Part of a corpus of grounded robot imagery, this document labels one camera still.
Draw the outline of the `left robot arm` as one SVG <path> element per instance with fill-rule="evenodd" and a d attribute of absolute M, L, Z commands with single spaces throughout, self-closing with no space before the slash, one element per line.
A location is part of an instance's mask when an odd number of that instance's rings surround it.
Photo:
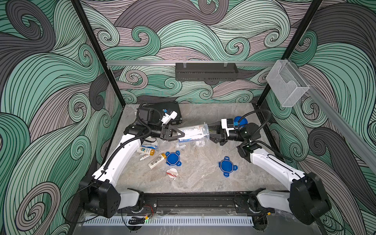
<path fill-rule="evenodd" d="M 133 189 L 118 192 L 118 179 L 147 138 L 175 141 L 183 137 L 184 133 L 176 128 L 181 121 L 178 102 L 142 103 L 134 122 L 125 128 L 116 149 L 92 176 L 80 181 L 78 194 L 83 209 L 105 218 L 111 218 L 122 209 L 142 210 L 144 193 Z"/>

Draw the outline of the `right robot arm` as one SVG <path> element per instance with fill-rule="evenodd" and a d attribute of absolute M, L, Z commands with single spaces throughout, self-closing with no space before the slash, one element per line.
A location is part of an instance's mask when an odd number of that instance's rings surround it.
<path fill-rule="evenodd" d="M 222 119 L 209 125 L 209 138 L 221 146 L 228 141 L 239 142 L 237 151 L 241 158 L 267 171 L 287 189 L 279 192 L 260 188 L 253 192 L 248 200 L 253 213 L 280 210 L 310 225 L 332 209 L 320 177 L 289 166 L 277 158 L 275 150 L 270 153 L 271 147 L 260 141 L 257 124 L 242 125 Z"/>

